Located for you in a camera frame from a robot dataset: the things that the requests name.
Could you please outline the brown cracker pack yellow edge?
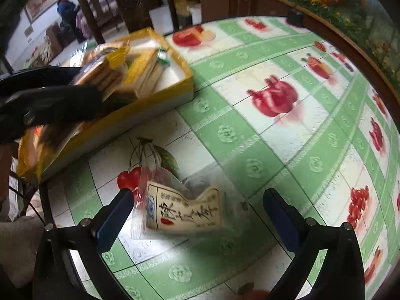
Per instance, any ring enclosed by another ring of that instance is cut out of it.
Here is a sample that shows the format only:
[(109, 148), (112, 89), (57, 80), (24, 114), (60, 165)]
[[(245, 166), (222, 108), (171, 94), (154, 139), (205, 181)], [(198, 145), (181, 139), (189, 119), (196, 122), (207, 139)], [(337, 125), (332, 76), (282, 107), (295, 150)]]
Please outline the brown cracker pack yellow edge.
[(70, 85), (96, 88), (101, 93), (102, 101), (105, 101), (126, 78), (129, 49), (126, 45), (103, 49), (79, 71)]

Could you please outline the small green square cracker pack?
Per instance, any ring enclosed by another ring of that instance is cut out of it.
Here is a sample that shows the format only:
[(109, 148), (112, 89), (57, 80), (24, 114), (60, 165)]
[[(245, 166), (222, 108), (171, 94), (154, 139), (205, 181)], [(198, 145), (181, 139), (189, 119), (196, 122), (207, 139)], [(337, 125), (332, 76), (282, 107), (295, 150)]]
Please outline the small green square cracker pack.
[(125, 63), (127, 74), (118, 92), (136, 100), (151, 95), (170, 61), (163, 48), (131, 48)]

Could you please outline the dark plum snack bag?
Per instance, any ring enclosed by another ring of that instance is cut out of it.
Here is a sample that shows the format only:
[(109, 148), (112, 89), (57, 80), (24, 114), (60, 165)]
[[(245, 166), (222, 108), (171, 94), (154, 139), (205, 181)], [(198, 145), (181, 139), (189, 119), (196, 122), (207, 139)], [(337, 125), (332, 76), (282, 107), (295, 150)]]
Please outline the dark plum snack bag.
[(129, 219), (133, 240), (237, 236), (249, 224), (250, 212), (216, 162), (180, 181), (145, 159)]

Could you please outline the large orange cracker bag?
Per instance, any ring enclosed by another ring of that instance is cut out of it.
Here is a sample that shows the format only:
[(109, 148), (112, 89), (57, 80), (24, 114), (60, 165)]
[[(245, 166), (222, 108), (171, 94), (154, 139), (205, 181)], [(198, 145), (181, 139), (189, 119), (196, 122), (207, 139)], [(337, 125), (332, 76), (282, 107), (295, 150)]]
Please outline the large orange cracker bag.
[(29, 128), (18, 146), (17, 175), (31, 183), (56, 160), (70, 139), (81, 131), (84, 123), (58, 123)]

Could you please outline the person in blue jacket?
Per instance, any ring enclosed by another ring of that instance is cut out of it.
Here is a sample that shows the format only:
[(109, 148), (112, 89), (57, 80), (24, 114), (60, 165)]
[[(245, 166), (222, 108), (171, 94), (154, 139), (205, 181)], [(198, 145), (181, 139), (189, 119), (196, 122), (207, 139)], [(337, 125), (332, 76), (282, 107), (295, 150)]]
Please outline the person in blue jacket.
[(77, 20), (77, 7), (76, 5), (69, 0), (58, 0), (57, 3), (57, 12), (62, 18), (64, 23), (67, 23), (69, 27), (72, 29), (76, 40), (79, 43), (83, 43), (86, 38), (83, 36), (83, 33), (80, 29), (77, 28), (76, 20)]

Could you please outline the white plastic bucket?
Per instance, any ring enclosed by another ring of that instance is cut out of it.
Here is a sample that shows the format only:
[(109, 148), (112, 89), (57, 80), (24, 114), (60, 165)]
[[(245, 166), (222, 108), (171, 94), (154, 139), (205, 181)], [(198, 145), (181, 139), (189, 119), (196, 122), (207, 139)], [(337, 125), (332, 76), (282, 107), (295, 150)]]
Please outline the white plastic bucket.
[(201, 17), (201, 4), (197, 3), (192, 6), (188, 6), (188, 11), (190, 12), (193, 25), (200, 25), (202, 23)]

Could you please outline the green fruit pattern tablecloth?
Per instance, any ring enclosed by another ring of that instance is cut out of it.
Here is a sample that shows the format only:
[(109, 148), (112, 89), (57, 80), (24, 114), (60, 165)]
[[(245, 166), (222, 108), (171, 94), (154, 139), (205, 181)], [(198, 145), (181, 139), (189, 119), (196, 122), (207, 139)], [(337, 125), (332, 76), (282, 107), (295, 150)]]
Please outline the green fruit pattern tablecloth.
[(58, 226), (92, 218), (151, 139), (183, 182), (249, 203), (240, 237), (131, 237), (104, 260), (134, 299), (237, 299), (270, 290), (293, 259), (263, 209), (275, 188), (305, 217), (352, 224), (372, 299), (399, 260), (399, 129), (372, 81), (333, 45), (278, 17), (202, 24), (167, 38), (193, 101), (133, 128), (50, 181)]

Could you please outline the black cup on table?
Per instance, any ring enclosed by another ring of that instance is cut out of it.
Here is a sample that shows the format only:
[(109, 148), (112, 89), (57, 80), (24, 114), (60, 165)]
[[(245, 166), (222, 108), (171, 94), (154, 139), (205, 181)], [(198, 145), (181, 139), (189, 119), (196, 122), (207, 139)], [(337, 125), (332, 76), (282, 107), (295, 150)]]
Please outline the black cup on table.
[(287, 23), (296, 28), (303, 28), (304, 14), (297, 9), (291, 9), (287, 14)]

